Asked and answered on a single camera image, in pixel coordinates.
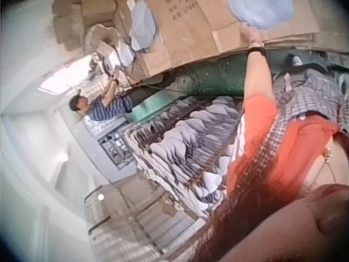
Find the wristwatch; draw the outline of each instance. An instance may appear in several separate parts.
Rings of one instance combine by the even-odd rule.
[[[249,45],[249,49],[247,51],[247,56],[252,52],[259,52],[262,56],[267,57],[267,52],[264,48],[264,44],[262,42],[254,42]]]

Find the person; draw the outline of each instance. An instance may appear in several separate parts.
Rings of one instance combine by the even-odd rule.
[[[71,111],[88,115],[92,121],[106,121],[122,113],[132,112],[134,107],[157,91],[148,87],[137,87],[116,94],[119,87],[118,72],[119,69],[116,68],[102,94],[90,102],[87,97],[80,95],[81,90],[79,90],[69,101]]]
[[[227,172],[228,196],[211,216],[191,259],[322,261],[329,246],[340,243],[343,235],[333,237],[348,236],[349,229],[345,88],[321,66],[304,65],[296,56],[294,66],[272,83],[259,31],[242,23],[240,33],[249,51],[244,113]],[[325,190],[320,189],[325,184],[335,184],[324,186],[330,188],[328,196],[333,188],[344,190],[336,198],[340,204],[311,203],[309,199],[314,200],[317,190]],[[334,232],[323,232],[309,211],[315,217],[326,213],[326,227]]]

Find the blue cloth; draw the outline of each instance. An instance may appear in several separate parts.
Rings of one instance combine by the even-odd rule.
[[[241,21],[267,29],[293,15],[292,0],[229,0],[230,10]]]
[[[90,108],[86,114],[92,121],[105,121],[132,110],[132,101],[124,94],[115,96],[107,107],[103,106],[102,99],[102,96],[97,96],[90,102]]]

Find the orange shirt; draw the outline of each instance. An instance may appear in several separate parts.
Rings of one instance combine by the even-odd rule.
[[[244,105],[245,113],[238,128],[234,143],[232,162],[228,167],[227,191],[236,184],[235,166],[244,154],[252,157],[260,141],[269,132],[278,113],[274,100],[264,96],[253,96]],[[277,162],[267,176],[267,184],[282,186],[296,196],[315,159],[323,153],[331,136],[339,131],[336,124],[318,115],[291,120],[278,149]]]

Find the hand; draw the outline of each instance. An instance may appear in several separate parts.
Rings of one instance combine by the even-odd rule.
[[[245,22],[242,22],[240,25],[240,35],[249,45],[262,42],[260,31]]]
[[[119,68],[116,67],[115,70],[114,70],[114,76],[113,76],[113,79],[118,79],[119,78]]]

